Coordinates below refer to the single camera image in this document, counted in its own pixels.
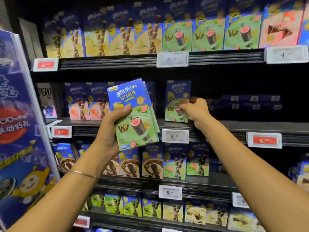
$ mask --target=person's left arm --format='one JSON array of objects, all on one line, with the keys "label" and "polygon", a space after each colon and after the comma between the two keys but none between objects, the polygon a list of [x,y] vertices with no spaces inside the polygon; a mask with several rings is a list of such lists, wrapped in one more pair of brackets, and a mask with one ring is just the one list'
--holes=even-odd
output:
[{"label": "person's left arm", "polygon": [[43,199],[7,231],[70,231],[98,178],[110,160],[119,154],[114,122],[130,111],[131,105],[127,105],[105,116],[95,141],[72,168],[96,178],[69,171]]}]

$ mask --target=bracelet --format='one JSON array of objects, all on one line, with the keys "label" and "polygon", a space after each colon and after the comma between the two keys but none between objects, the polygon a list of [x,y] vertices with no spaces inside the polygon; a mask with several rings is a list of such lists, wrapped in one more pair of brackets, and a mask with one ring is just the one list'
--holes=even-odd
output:
[{"label": "bracelet", "polygon": [[82,173],[82,172],[76,171],[76,170],[70,170],[70,172],[78,173],[78,174],[81,174],[81,175],[86,176],[86,177],[89,177],[89,178],[97,178],[97,179],[100,179],[100,178],[98,178],[97,176],[93,176],[93,175],[90,175],[90,174]]}]

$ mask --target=red circle on sign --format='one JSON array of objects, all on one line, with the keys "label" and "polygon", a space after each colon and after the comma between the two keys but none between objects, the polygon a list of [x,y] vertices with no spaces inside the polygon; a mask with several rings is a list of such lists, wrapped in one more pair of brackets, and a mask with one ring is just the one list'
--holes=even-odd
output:
[{"label": "red circle on sign", "polygon": [[[17,117],[24,115],[25,113],[20,110],[16,110],[14,108],[0,108],[0,129],[6,130],[7,126],[15,125],[18,122],[22,122],[25,119],[17,120],[17,121],[10,121],[3,120],[3,118],[7,119],[8,117]],[[20,139],[25,132],[27,131],[27,128],[23,127],[18,130],[15,130],[13,132],[4,132],[2,135],[0,135],[0,145],[3,144],[10,144],[14,141]]]}]

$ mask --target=person's right arm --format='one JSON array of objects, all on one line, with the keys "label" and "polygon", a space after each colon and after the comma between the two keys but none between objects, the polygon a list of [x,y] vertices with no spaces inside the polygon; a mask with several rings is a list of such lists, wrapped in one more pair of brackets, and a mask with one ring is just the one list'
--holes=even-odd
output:
[{"label": "person's right arm", "polygon": [[237,140],[213,118],[204,99],[181,104],[201,130],[268,232],[309,231],[309,194]]}]

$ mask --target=hand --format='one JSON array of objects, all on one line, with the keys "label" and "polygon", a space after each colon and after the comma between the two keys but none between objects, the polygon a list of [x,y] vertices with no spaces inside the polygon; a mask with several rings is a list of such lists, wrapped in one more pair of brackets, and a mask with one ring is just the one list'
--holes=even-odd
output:
[{"label": "hand", "polygon": [[189,115],[189,119],[193,120],[195,127],[199,130],[201,130],[200,121],[210,116],[207,102],[203,98],[191,98],[190,103],[180,104],[179,107]]},{"label": "hand", "polygon": [[101,153],[112,155],[113,158],[119,154],[118,142],[115,136],[115,122],[129,114],[131,110],[131,104],[127,104],[125,107],[115,109],[102,119],[98,134],[93,142],[93,145]]}]

